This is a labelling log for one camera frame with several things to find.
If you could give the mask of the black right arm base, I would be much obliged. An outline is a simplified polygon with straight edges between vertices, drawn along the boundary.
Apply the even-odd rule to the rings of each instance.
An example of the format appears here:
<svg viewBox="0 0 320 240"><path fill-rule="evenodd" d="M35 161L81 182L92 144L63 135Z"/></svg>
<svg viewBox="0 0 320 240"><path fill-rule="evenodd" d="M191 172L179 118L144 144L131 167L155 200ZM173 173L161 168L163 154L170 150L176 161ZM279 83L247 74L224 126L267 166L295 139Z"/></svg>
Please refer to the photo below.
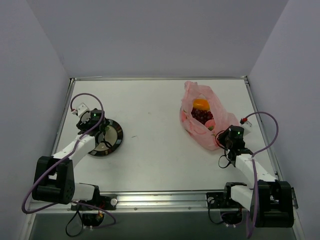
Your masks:
<svg viewBox="0 0 320 240"><path fill-rule="evenodd" d="M247 185L241 182L227 182L223 191L207 192L207 213L211 223L215 225L225 225L227 228L236 228L243 222L243 206L231 198L231 188L234 186ZM211 216L213 209L226 209L220 213L220 220L214 221Z"/></svg>

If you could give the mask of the pink plastic bag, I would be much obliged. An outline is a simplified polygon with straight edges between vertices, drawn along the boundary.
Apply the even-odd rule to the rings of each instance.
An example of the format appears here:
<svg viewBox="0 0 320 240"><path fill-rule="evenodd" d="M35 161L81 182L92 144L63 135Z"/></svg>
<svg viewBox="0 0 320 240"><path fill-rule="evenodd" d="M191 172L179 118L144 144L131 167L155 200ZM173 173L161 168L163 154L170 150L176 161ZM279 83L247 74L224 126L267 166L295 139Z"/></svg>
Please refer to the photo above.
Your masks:
<svg viewBox="0 0 320 240"><path fill-rule="evenodd" d="M210 151L218 149L216 135L230 125L238 126L238 119L227 112L209 86L186 81L184 90L179 112L182 127L200 146Z"/></svg>

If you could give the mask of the pink fake peach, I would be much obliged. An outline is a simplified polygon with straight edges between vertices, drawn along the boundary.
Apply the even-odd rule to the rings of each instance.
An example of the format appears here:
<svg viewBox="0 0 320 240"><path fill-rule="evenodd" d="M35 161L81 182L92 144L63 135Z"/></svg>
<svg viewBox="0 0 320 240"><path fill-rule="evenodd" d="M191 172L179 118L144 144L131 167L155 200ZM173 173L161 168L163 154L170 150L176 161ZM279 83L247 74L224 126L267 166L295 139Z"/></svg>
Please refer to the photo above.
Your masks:
<svg viewBox="0 0 320 240"><path fill-rule="evenodd" d="M216 122L214 119L210 119L208 120L205 125L204 125L206 128L214 128L216 126Z"/></svg>

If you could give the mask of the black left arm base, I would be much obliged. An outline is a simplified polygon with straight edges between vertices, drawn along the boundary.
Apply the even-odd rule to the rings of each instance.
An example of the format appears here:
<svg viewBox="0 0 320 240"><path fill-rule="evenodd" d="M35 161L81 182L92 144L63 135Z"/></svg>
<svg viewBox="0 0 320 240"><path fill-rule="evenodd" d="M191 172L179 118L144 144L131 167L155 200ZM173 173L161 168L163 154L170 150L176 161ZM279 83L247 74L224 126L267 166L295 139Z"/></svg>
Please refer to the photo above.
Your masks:
<svg viewBox="0 0 320 240"><path fill-rule="evenodd" d="M115 211L118 204L116 194L99 195L92 200L73 200L72 205L84 228L90 230L114 226L117 220L110 211Z"/></svg>

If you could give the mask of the dark red fake grapes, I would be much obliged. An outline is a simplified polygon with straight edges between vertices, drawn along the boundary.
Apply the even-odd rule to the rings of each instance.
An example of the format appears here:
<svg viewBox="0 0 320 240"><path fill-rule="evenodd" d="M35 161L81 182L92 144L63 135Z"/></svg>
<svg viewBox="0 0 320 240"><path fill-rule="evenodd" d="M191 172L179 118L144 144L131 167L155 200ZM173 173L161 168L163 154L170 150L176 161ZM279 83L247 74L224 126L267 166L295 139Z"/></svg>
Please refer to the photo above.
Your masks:
<svg viewBox="0 0 320 240"><path fill-rule="evenodd" d="M191 111L191 115L194 119L196 119L197 121L199 121L200 123L202 123L203 125L209 121L212 120L213 114L211 113L211 111L209 110L201 110L198 108L193 108Z"/></svg>

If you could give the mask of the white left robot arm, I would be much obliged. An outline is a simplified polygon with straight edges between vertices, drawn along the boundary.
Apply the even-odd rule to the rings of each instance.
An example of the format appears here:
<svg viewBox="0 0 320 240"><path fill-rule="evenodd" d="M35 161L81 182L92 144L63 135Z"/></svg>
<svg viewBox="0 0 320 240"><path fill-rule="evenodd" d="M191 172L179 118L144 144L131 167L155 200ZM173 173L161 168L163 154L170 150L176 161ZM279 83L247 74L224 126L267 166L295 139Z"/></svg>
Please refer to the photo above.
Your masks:
<svg viewBox="0 0 320 240"><path fill-rule="evenodd" d="M93 151L106 134L105 112L93 109L87 122L78 122L80 132L73 142L52 156L42 156L36 164L32 198L37 201L68 204L76 184L74 165Z"/></svg>

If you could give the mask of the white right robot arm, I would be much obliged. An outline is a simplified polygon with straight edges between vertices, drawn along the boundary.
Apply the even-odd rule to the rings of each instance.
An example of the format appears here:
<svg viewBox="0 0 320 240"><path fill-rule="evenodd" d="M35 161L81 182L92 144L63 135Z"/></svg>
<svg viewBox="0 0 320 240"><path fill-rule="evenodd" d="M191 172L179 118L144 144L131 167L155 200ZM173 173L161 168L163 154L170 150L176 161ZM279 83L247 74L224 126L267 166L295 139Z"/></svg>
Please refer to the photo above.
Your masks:
<svg viewBox="0 0 320 240"><path fill-rule="evenodd" d="M227 206L240 204L249 212L256 228L291 228L294 225L292 187L269 174L245 146L244 128L230 125L220 132L217 142L223 148L229 166L247 178L251 186L241 182L228 182L222 193Z"/></svg>

